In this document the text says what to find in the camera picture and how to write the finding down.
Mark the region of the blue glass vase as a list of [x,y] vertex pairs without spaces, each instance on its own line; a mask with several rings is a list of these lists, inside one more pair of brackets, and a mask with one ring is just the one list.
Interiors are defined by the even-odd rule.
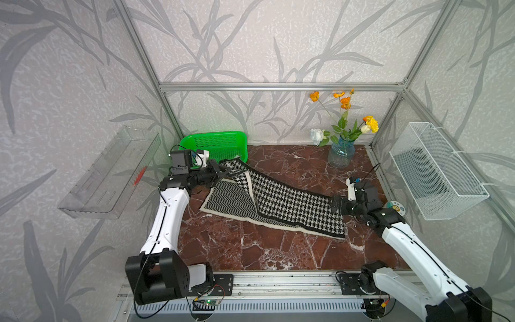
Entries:
[[339,138],[338,143],[332,143],[328,155],[328,163],[335,168],[347,168],[355,154],[354,141]]

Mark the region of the black white patterned scarf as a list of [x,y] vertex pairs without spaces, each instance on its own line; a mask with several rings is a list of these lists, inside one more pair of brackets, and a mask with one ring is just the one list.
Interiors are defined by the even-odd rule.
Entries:
[[268,228],[345,239],[345,220],[333,213],[330,197],[294,188],[248,166],[224,160],[230,177],[221,179],[201,211]]

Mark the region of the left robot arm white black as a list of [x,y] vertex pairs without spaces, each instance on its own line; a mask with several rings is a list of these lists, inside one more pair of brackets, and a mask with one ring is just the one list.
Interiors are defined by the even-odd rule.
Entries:
[[201,295],[215,286],[209,264],[185,264],[178,253],[178,238],[193,190],[215,186],[230,170],[211,159],[207,150],[180,149],[169,157],[172,166],[157,190],[160,203],[149,236],[125,265],[137,305]]

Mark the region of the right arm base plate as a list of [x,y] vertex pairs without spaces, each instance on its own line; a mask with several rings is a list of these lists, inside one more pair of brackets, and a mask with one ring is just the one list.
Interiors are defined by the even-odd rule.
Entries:
[[374,279],[368,273],[348,273],[337,271],[335,273],[342,295],[371,295],[371,296],[387,296],[388,294],[376,287]]

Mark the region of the artificial flowers bouquet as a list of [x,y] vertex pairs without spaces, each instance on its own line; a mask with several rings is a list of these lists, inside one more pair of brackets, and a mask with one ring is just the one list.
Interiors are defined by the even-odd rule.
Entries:
[[335,123],[331,126],[331,130],[311,130],[310,136],[315,146],[323,147],[328,144],[338,144],[341,140],[354,142],[362,134],[376,134],[379,131],[379,123],[372,115],[364,117],[361,123],[355,120],[353,124],[349,125],[348,117],[349,111],[352,108],[351,100],[354,94],[354,89],[348,94],[346,92],[333,94],[335,99],[339,99],[340,108],[342,108],[343,113],[338,120],[334,119]]

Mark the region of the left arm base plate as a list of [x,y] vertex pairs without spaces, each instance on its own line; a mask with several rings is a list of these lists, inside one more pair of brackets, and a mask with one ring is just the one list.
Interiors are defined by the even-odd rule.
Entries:
[[210,282],[206,287],[195,287],[190,291],[190,297],[228,297],[232,296],[234,286],[233,274],[215,274],[214,281]]

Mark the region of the left circuit board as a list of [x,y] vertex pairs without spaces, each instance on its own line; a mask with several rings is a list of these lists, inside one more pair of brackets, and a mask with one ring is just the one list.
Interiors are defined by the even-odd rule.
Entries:
[[223,297],[197,297],[192,302],[192,311],[200,311],[200,312],[208,312],[208,311],[214,311],[218,306],[221,305],[222,301],[224,300]]

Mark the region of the clear plastic wall tray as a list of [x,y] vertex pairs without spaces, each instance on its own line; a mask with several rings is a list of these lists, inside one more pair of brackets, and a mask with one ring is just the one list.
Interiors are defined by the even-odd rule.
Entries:
[[155,131],[122,127],[58,209],[74,219],[118,219],[160,145]]

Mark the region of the green plastic basket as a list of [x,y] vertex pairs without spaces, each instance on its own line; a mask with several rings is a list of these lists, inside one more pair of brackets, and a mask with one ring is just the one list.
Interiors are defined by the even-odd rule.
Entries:
[[231,160],[237,157],[248,161],[248,137],[242,131],[222,131],[192,134],[181,140],[181,149],[207,150],[209,158]]

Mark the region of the small tin can right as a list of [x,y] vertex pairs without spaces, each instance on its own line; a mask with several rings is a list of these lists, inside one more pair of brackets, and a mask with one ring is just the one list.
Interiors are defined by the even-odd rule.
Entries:
[[406,214],[406,208],[403,204],[401,204],[398,201],[389,201],[386,204],[386,208],[394,209],[396,212],[398,212],[402,217]]

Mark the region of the aluminium front rail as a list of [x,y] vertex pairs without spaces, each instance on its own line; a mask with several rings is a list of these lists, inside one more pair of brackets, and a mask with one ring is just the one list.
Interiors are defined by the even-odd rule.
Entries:
[[[233,274],[234,286],[232,296],[235,299],[265,299],[274,297],[378,297],[371,295],[342,295],[335,278],[336,272],[329,271],[256,271],[256,272],[216,272],[215,274]],[[388,296],[399,297],[401,292],[408,292],[410,297],[424,301],[440,302],[450,294],[458,295],[465,291],[450,276],[431,275],[428,283],[422,283],[413,271],[396,272],[382,267],[371,274],[375,285]]]

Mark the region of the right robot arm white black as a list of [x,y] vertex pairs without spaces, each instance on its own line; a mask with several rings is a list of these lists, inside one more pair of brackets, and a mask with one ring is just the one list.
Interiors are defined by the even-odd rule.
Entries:
[[347,196],[329,200],[331,212],[351,216],[372,228],[409,265],[420,288],[376,261],[362,266],[357,278],[338,272],[343,291],[360,290],[394,297],[422,321],[491,321],[492,298],[481,287],[472,288],[442,263],[416,236],[394,208],[385,207],[378,190],[367,181],[347,179]]

